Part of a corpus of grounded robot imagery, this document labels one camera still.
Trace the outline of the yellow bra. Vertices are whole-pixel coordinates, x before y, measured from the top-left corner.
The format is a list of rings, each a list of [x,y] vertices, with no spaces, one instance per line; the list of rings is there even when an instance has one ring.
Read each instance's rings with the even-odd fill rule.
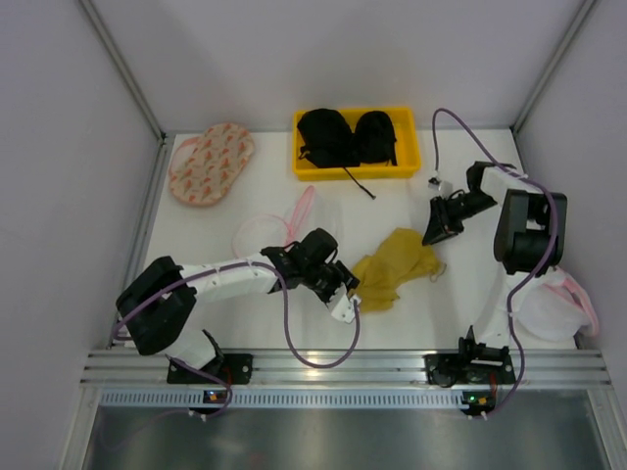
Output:
[[[445,272],[447,265],[422,240],[413,229],[396,228],[373,254],[355,264],[352,272],[360,284],[354,292],[362,300],[361,313],[389,310],[403,284],[418,278],[435,282]]]

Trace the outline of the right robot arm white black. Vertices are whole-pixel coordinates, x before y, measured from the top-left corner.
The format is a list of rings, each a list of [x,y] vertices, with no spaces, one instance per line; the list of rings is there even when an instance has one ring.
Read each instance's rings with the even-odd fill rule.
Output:
[[[508,164],[476,162],[466,171],[466,182],[466,191],[430,200],[422,244],[451,239],[463,232],[465,220],[492,207],[501,210],[493,255],[504,274],[496,304],[469,329],[476,342],[499,350],[511,345],[513,320],[525,298],[553,275],[561,260],[567,199],[541,189]]]

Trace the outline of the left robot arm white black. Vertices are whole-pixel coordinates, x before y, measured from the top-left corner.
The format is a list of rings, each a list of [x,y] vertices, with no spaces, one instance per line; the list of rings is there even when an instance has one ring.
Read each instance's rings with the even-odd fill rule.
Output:
[[[199,301],[217,302],[251,294],[282,295],[298,287],[313,292],[337,321],[359,327],[359,279],[336,258],[338,243],[316,228],[284,247],[216,264],[182,265],[160,257],[116,300],[115,339],[142,355],[162,353],[175,367],[216,374],[224,355],[212,335],[186,323]]]

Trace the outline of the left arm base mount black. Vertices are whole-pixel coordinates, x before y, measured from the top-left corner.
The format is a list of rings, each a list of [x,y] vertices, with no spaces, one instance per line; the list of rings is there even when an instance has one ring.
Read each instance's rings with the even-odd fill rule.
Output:
[[[229,385],[247,385],[253,373],[254,356],[250,353],[227,352],[201,369]],[[169,362],[167,383],[171,385],[210,384],[212,380]]]

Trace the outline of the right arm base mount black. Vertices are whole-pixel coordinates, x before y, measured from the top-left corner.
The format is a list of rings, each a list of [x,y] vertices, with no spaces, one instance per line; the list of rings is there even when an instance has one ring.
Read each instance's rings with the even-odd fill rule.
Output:
[[[425,358],[430,385],[512,385],[516,378],[508,348],[462,356],[459,352],[434,353]]]

